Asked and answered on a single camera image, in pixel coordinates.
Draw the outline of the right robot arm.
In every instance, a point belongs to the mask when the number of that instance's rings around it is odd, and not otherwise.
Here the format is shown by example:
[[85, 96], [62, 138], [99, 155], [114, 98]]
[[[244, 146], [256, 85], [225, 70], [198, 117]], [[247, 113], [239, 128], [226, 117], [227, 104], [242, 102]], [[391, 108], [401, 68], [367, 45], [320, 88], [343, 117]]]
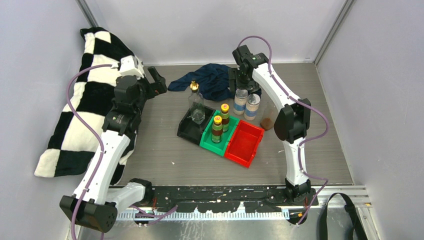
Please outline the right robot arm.
[[278, 111], [274, 132], [282, 141], [287, 173], [285, 198], [291, 205], [299, 205], [311, 193], [311, 181], [306, 175], [305, 149], [301, 143], [310, 127], [311, 103], [301, 99], [273, 73], [270, 60], [264, 53], [253, 54], [246, 45], [238, 46], [232, 55], [237, 64], [229, 74], [229, 90], [254, 93], [262, 89]]

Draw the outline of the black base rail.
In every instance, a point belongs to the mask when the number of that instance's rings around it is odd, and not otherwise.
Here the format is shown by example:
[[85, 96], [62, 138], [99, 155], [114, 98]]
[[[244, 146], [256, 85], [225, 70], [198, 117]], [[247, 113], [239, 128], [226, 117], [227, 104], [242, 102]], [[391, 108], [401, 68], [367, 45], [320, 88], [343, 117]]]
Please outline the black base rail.
[[177, 206], [178, 213], [200, 213], [211, 211], [234, 213], [244, 209], [246, 213], [277, 213], [282, 207], [304, 209], [315, 195], [311, 190], [305, 198], [289, 200], [284, 186], [278, 185], [198, 185], [198, 186], [154, 186], [154, 196], [147, 202], [134, 203], [148, 210], [167, 212]]

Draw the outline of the spice jar plain lid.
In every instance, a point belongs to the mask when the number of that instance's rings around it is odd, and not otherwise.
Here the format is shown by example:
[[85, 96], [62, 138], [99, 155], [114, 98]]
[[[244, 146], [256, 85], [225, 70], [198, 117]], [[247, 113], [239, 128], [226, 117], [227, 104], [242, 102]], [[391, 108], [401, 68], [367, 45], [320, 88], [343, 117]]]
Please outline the spice jar plain lid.
[[233, 112], [242, 115], [246, 109], [249, 93], [246, 89], [237, 88], [234, 94]]

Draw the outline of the brown oil cruet gold spout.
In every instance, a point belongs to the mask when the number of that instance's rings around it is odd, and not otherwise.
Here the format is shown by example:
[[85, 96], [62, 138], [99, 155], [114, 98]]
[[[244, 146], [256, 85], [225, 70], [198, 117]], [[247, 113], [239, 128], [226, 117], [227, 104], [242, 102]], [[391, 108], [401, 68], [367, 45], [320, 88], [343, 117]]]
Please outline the brown oil cruet gold spout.
[[265, 130], [269, 131], [274, 127], [276, 119], [279, 115], [279, 109], [276, 107], [273, 101], [269, 101], [264, 109], [260, 126]]

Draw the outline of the sauce bottle yellow cap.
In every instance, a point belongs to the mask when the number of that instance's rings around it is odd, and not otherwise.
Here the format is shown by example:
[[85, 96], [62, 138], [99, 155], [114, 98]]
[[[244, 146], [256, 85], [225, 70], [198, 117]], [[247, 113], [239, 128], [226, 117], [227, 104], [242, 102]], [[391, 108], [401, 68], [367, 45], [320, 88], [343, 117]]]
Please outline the sauce bottle yellow cap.
[[216, 115], [213, 118], [213, 124], [211, 128], [211, 140], [214, 143], [220, 143], [222, 141], [222, 135], [223, 135], [222, 120], [223, 119], [220, 115]]
[[222, 118], [222, 129], [223, 132], [227, 132], [229, 129], [230, 123], [230, 114], [229, 114], [230, 106], [227, 103], [223, 103], [220, 108], [220, 115]]

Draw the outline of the red plastic bin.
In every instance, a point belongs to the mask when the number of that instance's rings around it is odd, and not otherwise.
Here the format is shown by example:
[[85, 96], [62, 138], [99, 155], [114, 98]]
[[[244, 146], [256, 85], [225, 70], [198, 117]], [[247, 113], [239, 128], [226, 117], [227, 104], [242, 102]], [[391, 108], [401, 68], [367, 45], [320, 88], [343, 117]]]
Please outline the red plastic bin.
[[249, 168], [257, 154], [264, 132], [260, 126], [240, 120], [227, 144], [224, 157]]

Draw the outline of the spice jar perforated lid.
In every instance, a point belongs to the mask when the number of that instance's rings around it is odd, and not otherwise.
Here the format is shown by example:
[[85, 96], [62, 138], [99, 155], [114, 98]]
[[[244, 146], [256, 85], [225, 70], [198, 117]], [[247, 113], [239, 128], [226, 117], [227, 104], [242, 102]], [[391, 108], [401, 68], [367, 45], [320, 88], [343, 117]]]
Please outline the spice jar perforated lid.
[[247, 97], [244, 110], [244, 118], [252, 121], [256, 118], [261, 98], [258, 94], [252, 93]]

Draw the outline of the clear glass cruet gold spout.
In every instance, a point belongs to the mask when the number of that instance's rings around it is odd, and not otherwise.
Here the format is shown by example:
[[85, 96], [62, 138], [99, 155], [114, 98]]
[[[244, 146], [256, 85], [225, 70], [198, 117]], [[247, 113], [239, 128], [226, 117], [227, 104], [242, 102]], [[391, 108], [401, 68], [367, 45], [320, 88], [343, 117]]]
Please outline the clear glass cruet gold spout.
[[191, 120], [200, 125], [206, 118], [204, 98], [199, 84], [193, 79], [189, 85], [191, 95], [188, 97]]

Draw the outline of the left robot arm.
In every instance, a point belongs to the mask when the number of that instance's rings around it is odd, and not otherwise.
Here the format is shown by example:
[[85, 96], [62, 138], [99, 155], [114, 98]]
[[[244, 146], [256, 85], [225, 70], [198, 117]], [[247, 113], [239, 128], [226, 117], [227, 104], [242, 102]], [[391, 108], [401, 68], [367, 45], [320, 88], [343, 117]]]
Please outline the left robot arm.
[[105, 234], [126, 208], [135, 203], [148, 207], [153, 202], [152, 183], [139, 178], [133, 178], [117, 192], [108, 192], [118, 162], [137, 134], [146, 101], [167, 92], [166, 80], [156, 68], [150, 66], [148, 71], [152, 83], [142, 73], [122, 73], [116, 79], [112, 109], [104, 119], [101, 134], [82, 119], [70, 98], [66, 99], [73, 115], [99, 142], [82, 181], [71, 196], [64, 195], [59, 203], [72, 227], [79, 225]]

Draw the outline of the black plastic bin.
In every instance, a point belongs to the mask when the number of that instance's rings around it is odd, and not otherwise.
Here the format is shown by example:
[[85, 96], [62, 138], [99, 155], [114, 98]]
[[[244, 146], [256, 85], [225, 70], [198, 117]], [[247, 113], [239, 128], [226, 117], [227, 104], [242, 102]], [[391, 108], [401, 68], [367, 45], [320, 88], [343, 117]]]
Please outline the black plastic bin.
[[204, 110], [205, 120], [201, 124], [192, 121], [191, 111], [188, 110], [178, 125], [177, 136], [199, 146], [203, 133], [216, 112], [208, 106], [205, 106]]

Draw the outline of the black white checkered blanket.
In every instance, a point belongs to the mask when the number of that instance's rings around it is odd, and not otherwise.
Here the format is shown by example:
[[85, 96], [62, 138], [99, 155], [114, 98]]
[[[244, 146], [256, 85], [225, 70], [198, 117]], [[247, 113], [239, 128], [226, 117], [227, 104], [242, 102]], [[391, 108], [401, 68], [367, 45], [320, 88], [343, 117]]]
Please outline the black white checkered blanket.
[[[83, 28], [81, 70], [102, 64], [115, 64], [134, 53], [113, 33], [102, 27]], [[73, 86], [71, 104], [77, 113], [101, 134], [105, 116], [112, 109], [117, 69], [101, 67], [79, 76]], [[34, 175], [42, 178], [83, 174], [99, 142], [65, 105], [46, 150], [39, 157]]]

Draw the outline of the dark blue shorts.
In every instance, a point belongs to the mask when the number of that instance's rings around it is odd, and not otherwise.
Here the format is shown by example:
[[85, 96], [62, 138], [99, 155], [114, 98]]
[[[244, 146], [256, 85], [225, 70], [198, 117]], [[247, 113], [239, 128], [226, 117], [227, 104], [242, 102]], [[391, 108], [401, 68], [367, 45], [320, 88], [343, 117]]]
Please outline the dark blue shorts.
[[226, 99], [233, 99], [235, 94], [230, 91], [230, 69], [229, 66], [224, 64], [208, 63], [172, 81], [168, 85], [167, 90], [183, 92], [190, 86], [192, 81], [195, 81], [199, 84], [199, 92], [206, 100], [220, 102]]

